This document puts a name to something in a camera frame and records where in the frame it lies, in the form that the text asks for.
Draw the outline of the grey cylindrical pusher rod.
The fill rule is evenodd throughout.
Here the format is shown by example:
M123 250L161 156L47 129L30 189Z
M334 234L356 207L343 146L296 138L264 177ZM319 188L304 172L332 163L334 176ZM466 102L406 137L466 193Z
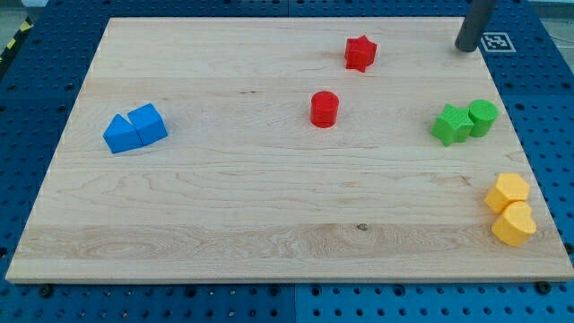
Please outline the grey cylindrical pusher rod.
M497 0L473 0L455 40L462 52L474 52L495 11Z

